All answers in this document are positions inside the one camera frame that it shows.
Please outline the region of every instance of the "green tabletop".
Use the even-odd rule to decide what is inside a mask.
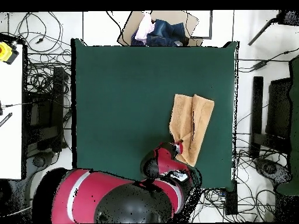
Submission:
[[[236,47],[88,47],[75,40],[77,167],[143,179],[144,155],[172,141],[175,94],[197,94],[215,102],[196,163],[203,187],[230,187]]]

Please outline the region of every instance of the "cable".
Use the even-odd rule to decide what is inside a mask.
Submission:
[[[247,117],[250,116],[251,114],[252,114],[252,112],[249,113],[248,115],[246,115],[244,118],[247,118]],[[240,120],[237,122],[237,126],[238,126],[238,124],[239,124],[244,118],[240,119]]]
[[[127,44],[127,46],[130,46],[130,45],[124,40],[123,31],[121,30],[121,27],[119,26],[119,24],[112,18],[112,16],[109,15],[108,11],[106,11],[106,13],[107,13],[107,15],[111,18],[111,20],[114,21],[114,23],[117,24],[117,26],[119,27],[120,35],[121,35],[123,41]]]
[[[15,213],[8,214],[8,215],[6,215],[6,216],[0,216],[0,217],[7,217],[7,216],[16,215],[16,214],[19,214],[19,213],[21,213],[21,212],[23,212],[23,211],[27,211],[27,210],[30,209],[30,208],[31,208],[31,206],[28,207],[28,208],[25,208],[25,209],[21,209],[20,211],[17,211],[17,212],[15,212]]]
[[[282,53],[274,56],[273,58],[270,58],[270,59],[265,60],[265,61],[260,61],[260,62],[258,62],[257,64],[255,64],[254,66],[252,66],[250,68],[239,68],[239,69],[251,69],[250,71],[239,71],[239,72],[247,73],[247,72],[257,71],[258,69],[261,69],[268,62],[270,62],[271,60],[277,58],[278,56],[283,55],[283,54],[293,53],[293,52],[298,51],[298,50],[299,50],[299,47],[297,49],[295,49],[295,50],[292,50],[292,51],[284,51],[284,52],[282,52]]]
[[[275,192],[273,192],[273,191],[264,189],[264,190],[259,191],[259,192],[257,193],[257,195],[256,195],[256,201],[255,201],[255,204],[256,204],[256,206],[257,206],[258,214],[259,214],[260,218],[263,220],[263,222],[266,222],[266,220],[265,220],[264,218],[262,218],[262,216],[261,216],[260,209],[259,209],[259,204],[258,204],[258,196],[259,196],[260,193],[262,193],[262,192],[264,192],[264,191],[270,192],[270,193],[272,193],[274,196],[276,196],[276,194],[275,194]]]

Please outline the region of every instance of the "black cord bundle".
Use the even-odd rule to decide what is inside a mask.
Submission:
[[[64,120],[65,126],[69,119],[71,118],[71,103],[69,100],[71,94],[69,78],[71,77],[71,50],[64,49],[63,44],[70,46],[69,44],[62,41],[63,38],[63,26],[60,21],[57,19],[55,14],[48,12],[48,14],[53,18],[53,21],[56,22],[59,26],[59,33],[57,38],[53,38],[47,35],[47,25],[44,23],[41,17],[38,16],[38,13],[28,12],[25,14],[24,18],[19,22],[14,34],[8,33],[11,36],[17,37],[18,39],[23,39],[25,44],[30,50],[34,53],[28,53],[28,66],[27,66],[27,84],[25,85],[25,91],[27,93],[35,92],[40,94],[52,94],[53,89],[53,72],[55,67],[61,67],[68,75],[68,79],[64,78],[63,87],[64,92],[63,96],[66,99],[67,104],[63,104],[65,109],[68,109],[69,112],[66,114],[67,118]],[[37,21],[41,22],[44,26],[44,33],[38,33],[36,31],[31,31],[28,24],[28,18],[36,18]],[[26,24],[26,31],[21,32],[22,26]],[[32,43],[35,43],[38,46],[41,42],[47,40],[53,45],[50,48],[45,50],[38,50],[35,47],[32,47]],[[59,104],[55,98],[51,99],[53,102]],[[36,104],[39,102],[31,103],[22,103],[22,104]]]

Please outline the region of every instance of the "towel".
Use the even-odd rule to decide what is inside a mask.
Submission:
[[[204,134],[210,121],[214,102],[198,95],[175,95],[169,130],[175,142],[183,140],[183,153],[176,158],[195,166]]]

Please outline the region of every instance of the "black cable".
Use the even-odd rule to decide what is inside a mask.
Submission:
[[[119,27],[120,30],[120,35],[123,38],[123,41],[130,46],[125,40],[124,40],[124,35],[123,35],[123,31],[121,30],[121,27],[119,26],[119,24],[112,18],[112,16],[109,15],[108,11],[106,11],[107,15],[111,18],[112,21],[114,21],[115,24],[117,24],[117,26]]]
[[[256,209],[258,210],[258,214],[259,214],[260,218],[263,220],[263,222],[266,222],[265,219],[262,218],[262,216],[261,216],[260,209],[259,209],[259,204],[258,204],[258,196],[259,196],[260,193],[262,193],[262,192],[264,192],[264,191],[267,191],[267,192],[269,192],[269,193],[272,193],[274,196],[276,196],[276,194],[275,194],[275,192],[273,192],[273,191],[264,189],[264,190],[259,191],[259,192],[257,193],[257,195],[256,195],[256,201],[255,201]]]
[[[299,47],[297,49],[295,49],[295,50],[292,50],[292,51],[284,51],[284,52],[282,52],[282,53],[274,56],[273,58],[270,58],[270,59],[265,60],[265,61],[260,61],[260,62],[258,62],[257,64],[255,64],[254,66],[252,66],[250,68],[239,68],[239,69],[251,69],[250,71],[239,71],[239,72],[247,73],[247,72],[257,71],[258,69],[261,69],[268,62],[270,62],[271,60],[277,58],[278,56],[283,55],[283,54],[293,53],[293,52],[298,51],[298,50],[299,50]]]
[[[249,113],[248,115],[246,115],[244,118],[247,118],[247,117],[250,116],[251,114],[252,114],[252,112]],[[240,120],[237,122],[237,126],[238,126],[238,124],[239,124],[244,118],[240,119]]]

